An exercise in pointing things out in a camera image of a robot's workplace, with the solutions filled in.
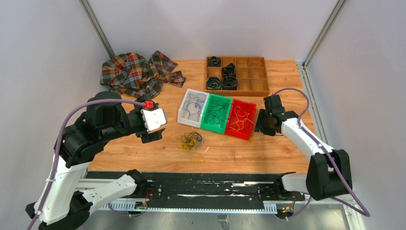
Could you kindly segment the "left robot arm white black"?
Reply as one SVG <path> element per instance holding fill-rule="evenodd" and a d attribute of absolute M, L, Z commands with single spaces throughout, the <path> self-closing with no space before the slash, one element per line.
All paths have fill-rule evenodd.
<path fill-rule="evenodd" d="M 165 112 L 149 95 L 131 101 L 127 113 L 126 100 L 115 92 L 100 92 L 78 106 L 79 118 L 68 125 L 64 120 L 54 146 L 54 159 L 40 198 L 26 206 L 32 222 L 41 230 L 75 230 L 104 205 L 124 197 L 148 198 L 146 178 L 138 170 L 130 170 L 120 178 L 89 191 L 77 185 L 95 156 L 112 140 L 136 135 L 143 143 L 162 139 Z"/>

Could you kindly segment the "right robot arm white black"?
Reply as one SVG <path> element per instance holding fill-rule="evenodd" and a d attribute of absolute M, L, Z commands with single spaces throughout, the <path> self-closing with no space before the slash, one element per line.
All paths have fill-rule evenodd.
<path fill-rule="evenodd" d="M 294 111 L 286 111 L 279 95 L 265 97 L 254 131 L 267 136 L 282 134 L 290 139 L 309 161 L 307 173 L 279 175 L 273 187 L 278 199 L 293 192 L 309 194 L 315 200 L 349 193 L 352 188 L 350 158 L 343 149 L 334 149 L 314 135 Z"/>

